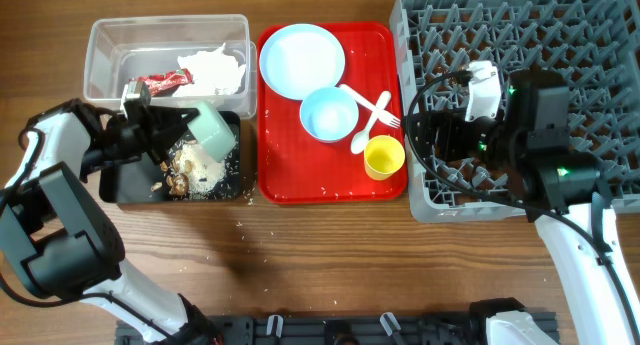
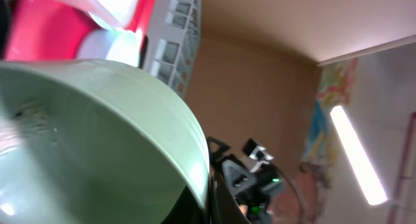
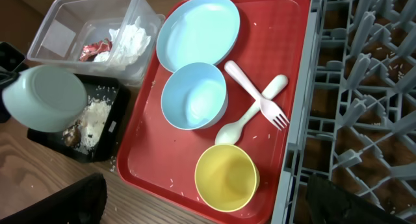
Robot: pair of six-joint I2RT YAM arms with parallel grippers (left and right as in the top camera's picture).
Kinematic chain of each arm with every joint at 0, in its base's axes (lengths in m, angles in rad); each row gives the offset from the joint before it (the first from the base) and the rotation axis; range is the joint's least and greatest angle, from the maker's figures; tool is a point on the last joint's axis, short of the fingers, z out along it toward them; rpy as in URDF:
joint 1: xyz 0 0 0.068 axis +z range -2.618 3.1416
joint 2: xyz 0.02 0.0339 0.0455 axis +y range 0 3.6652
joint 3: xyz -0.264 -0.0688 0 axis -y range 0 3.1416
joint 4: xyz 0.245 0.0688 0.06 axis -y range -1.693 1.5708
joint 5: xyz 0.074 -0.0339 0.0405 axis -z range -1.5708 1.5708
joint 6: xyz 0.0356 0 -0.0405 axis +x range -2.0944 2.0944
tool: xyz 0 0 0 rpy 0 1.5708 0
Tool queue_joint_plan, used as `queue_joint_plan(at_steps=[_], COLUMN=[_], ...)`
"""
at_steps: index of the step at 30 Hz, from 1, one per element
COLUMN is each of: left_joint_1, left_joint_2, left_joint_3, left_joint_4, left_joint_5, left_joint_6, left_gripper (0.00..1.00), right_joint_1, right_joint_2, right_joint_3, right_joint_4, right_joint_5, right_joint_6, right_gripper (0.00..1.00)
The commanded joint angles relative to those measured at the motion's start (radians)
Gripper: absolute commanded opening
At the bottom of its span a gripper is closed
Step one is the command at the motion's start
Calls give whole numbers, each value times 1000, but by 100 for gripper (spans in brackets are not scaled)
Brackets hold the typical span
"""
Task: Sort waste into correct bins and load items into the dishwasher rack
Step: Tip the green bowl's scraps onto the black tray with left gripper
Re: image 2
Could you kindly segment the light blue plate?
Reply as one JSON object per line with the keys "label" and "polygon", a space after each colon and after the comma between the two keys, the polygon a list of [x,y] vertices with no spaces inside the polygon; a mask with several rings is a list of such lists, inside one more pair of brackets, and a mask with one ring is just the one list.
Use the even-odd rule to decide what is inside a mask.
{"label": "light blue plate", "polygon": [[105,29],[126,28],[131,22],[139,0],[55,0],[86,12]]}

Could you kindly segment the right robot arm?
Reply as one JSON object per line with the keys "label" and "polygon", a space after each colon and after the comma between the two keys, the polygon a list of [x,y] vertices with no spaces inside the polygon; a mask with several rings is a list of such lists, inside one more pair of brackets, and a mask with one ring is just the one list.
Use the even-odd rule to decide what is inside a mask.
{"label": "right robot arm", "polygon": [[245,217],[252,223],[272,222],[268,206],[271,199],[283,188],[283,175],[272,163],[266,148],[253,138],[244,144],[243,153],[255,162],[249,168],[233,154],[227,154],[230,146],[212,136],[206,138],[207,145],[218,146],[209,150],[209,161],[216,172],[221,174],[232,198],[239,205],[247,206]]}

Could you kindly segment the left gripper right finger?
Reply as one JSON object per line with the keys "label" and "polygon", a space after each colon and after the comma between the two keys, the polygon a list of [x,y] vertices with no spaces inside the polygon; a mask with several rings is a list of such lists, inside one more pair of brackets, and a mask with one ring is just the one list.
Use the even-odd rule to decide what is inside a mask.
{"label": "left gripper right finger", "polygon": [[212,174],[209,195],[211,223],[250,224],[218,172]]}

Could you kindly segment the light blue bowl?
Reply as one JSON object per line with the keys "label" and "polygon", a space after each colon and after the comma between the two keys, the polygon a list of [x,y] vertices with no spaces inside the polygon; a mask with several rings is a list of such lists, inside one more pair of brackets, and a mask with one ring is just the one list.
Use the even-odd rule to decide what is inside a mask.
{"label": "light blue bowl", "polygon": [[110,60],[138,67],[142,36],[141,30],[94,30],[81,42],[76,58]]}

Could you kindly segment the green bowl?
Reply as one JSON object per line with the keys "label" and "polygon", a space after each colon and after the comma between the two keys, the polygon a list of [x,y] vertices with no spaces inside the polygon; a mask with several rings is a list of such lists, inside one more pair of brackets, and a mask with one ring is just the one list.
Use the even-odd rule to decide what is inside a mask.
{"label": "green bowl", "polygon": [[2,223],[161,223],[209,159],[171,88],[106,60],[1,63]]}

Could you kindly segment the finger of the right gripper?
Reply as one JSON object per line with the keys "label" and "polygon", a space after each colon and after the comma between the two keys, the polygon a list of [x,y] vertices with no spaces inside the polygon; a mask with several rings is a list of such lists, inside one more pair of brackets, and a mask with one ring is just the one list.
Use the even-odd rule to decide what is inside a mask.
{"label": "finger of the right gripper", "polygon": [[[230,146],[227,143],[222,142],[212,136],[208,136],[206,141],[209,151],[209,161],[211,164],[215,164],[223,157],[224,153],[230,149]],[[217,149],[213,150],[211,148],[212,145],[217,145]]]}

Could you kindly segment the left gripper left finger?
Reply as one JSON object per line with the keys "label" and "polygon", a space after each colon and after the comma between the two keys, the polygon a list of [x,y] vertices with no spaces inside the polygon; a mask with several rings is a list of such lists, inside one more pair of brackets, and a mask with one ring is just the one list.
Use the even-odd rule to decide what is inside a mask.
{"label": "left gripper left finger", "polygon": [[205,224],[206,217],[186,186],[161,224]]}

